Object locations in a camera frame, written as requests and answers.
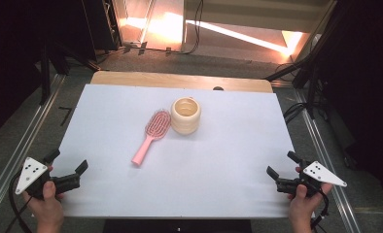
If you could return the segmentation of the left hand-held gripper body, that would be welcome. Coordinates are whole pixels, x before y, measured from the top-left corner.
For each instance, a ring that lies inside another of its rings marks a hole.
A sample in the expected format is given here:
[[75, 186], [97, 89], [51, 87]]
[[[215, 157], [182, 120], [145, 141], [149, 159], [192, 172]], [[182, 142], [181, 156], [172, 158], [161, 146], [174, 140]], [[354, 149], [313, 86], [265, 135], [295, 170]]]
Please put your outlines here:
[[15, 194], [26, 192], [29, 196], [43, 199], [43, 188], [46, 182], [53, 182], [55, 193], [61, 194], [80, 187], [78, 173], [64, 177], [52, 177], [49, 167], [34, 158], [27, 157], [19, 173]]

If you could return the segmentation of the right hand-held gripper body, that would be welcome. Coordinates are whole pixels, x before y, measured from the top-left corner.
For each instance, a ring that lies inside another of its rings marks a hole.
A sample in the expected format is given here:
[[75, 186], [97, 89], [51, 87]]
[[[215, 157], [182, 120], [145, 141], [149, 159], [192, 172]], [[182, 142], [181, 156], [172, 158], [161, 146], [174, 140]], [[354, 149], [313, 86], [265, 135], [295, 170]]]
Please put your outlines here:
[[296, 163], [300, 168], [297, 178], [292, 180], [283, 179], [278, 174], [275, 174], [278, 192], [295, 195], [297, 186], [302, 184], [307, 187], [306, 196], [312, 197], [320, 191], [322, 183], [330, 183], [342, 187], [347, 186], [347, 182], [318, 161], [309, 162], [304, 159], [298, 159]]

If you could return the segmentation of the pink hairbrush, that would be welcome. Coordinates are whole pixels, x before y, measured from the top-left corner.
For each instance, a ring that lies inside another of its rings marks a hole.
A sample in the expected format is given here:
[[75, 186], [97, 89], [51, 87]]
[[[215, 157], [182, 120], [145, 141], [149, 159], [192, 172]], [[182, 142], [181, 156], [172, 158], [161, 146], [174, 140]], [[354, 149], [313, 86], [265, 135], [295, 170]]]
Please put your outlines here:
[[135, 153], [131, 162], [140, 166], [152, 141], [163, 138], [170, 128], [171, 117], [168, 111], [159, 110], [153, 114], [145, 127], [146, 138], [139, 150]]

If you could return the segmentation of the beige ribbed cup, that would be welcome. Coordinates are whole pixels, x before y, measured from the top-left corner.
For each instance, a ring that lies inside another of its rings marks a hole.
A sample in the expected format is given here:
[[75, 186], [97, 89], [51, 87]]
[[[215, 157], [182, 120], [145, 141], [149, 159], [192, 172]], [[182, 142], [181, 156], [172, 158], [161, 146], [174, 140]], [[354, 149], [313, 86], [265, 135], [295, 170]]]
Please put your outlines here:
[[182, 97], [171, 106], [171, 126], [179, 134], [189, 135], [197, 130], [201, 108], [191, 97]]

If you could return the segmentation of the person's right hand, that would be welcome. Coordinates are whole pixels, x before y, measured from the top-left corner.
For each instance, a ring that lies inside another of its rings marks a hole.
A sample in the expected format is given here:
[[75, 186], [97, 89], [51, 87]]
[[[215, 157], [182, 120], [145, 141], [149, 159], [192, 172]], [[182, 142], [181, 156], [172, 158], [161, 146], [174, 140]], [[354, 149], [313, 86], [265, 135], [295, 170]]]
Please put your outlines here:
[[323, 183], [321, 189], [323, 191], [322, 194], [316, 193], [312, 197], [307, 197], [307, 187], [304, 184], [299, 184], [296, 187], [296, 195], [289, 195], [291, 199], [289, 220], [292, 225], [299, 225], [302, 228], [310, 227], [312, 213], [323, 201], [324, 194], [328, 194], [331, 191], [332, 185], [330, 183]]

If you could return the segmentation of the person's left hand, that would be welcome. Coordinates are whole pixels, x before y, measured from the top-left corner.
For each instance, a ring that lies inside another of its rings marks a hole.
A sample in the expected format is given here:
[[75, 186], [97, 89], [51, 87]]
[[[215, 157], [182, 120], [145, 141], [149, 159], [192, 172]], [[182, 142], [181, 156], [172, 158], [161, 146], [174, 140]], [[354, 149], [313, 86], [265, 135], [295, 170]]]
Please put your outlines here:
[[40, 224], [62, 226], [64, 213], [58, 198], [62, 198], [63, 195], [56, 194], [54, 182], [45, 182], [43, 200], [33, 199], [26, 191], [22, 193], [22, 197], [28, 202], [27, 207], [37, 219], [37, 226]]

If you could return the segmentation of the white board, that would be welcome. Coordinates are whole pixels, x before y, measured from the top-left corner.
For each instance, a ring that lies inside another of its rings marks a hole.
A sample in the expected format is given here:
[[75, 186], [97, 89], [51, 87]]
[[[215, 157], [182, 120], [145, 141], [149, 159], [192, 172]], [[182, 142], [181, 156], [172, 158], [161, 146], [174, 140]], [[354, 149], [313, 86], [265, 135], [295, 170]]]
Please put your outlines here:
[[[134, 165], [151, 116], [181, 97], [200, 105], [197, 130], [168, 131]], [[88, 84], [52, 172], [88, 164], [80, 187], [63, 199], [67, 216], [285, 217], [289, 201], [266, 169], [295, 178], [292, 148], [273, 93]]]

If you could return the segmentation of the black metal stand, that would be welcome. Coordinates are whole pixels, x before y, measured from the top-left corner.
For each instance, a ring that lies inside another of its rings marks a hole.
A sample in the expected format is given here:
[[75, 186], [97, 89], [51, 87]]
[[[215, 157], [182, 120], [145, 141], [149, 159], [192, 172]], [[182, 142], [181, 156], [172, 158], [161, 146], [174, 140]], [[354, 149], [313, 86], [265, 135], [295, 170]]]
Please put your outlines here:
[[101, 70], [101, 68], [93, 61], [90, 61], [58, 40], [54, 40], [46, 33], [43, 33], [40, 39], [40, 77], [42, 88], [42, 96], [40, 100], [41, 106], [46, 104], [49, 97], [52, 95], [49, 63], [51, 63], [60, 74], [67, 75], [70, 68], [65, 59], [66, 55], [71, 56], [93, 72]]
[[347, 3], [348, 0], [335, 0], [334, 9], [321, 38], [304, 58], [265, 78], [266, 81], [272, 82], [293, 71], [297, 71], [292, 81], [293, 87], [302, 88], [306, 83], [309, 83], [306, 101], [293, 104], [283, 113], [284, 120], [287, 123], [293, 120], [303, 110], [307, 110], [312, 117], [314, 116], [313, 108], [315, 107], [315, 92], [318, 82], [317, 75], [324, 62], [324, 57], [336, 44], [335, 36], [339, 32], [341, 21], [347, 14]]

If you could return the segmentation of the wooden table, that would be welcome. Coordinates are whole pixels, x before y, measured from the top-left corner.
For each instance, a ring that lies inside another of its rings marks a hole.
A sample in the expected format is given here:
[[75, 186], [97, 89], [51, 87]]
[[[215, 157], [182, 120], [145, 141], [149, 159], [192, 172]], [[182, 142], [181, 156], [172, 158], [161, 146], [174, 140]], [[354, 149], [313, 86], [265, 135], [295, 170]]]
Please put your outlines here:
[[209, 90], [220, 86], [225, 91], [273, 92], [270, 82], [265, 80], [147, 72], [98, 71], [93, 74], [91, 83]]

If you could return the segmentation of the black cabinet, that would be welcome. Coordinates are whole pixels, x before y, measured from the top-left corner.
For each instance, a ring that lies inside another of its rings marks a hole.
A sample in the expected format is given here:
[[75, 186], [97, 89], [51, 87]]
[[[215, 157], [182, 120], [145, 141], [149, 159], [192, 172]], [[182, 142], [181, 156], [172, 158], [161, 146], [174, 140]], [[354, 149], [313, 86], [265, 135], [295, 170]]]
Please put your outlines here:
[[113, 0], [83, 0], [91, 39], [96, 50], [117, 50], [121, 37]]

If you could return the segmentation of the metal floor rail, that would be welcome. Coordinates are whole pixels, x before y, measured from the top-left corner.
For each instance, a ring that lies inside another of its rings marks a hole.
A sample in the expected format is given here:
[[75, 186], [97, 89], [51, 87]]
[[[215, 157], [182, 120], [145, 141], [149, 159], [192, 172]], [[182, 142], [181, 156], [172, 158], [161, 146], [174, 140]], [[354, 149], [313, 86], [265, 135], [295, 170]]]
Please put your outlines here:
[[[333, 166], [331, 156], [327, 150], [327, 147], [322, 139], [321, 133], [318, 129], [316, 120], [312, 118], [307, 110], [303, 110], [301, 115], [304, 119], [306, 128], [309, 132], [315, 151], [317, 152], [318, 160], [325, 165], [331, 172], [336, 173]], [[345, 192], [345, 188], [341, 186], [335, 186], [332, 190], [332, 197], [334, 199], [335, 206], [340, 214], [347, 233], [362, 233], [361, 227], [358, 224], [356, 215], [349, 202], [349, 198]]]
[[0, 205], [9, 190], [9, 182], [25, 158], [49, 113], [66, 75], [49, 79], [52, 93], [40, 105], [40, 92], [28, 97], [0, 130]]

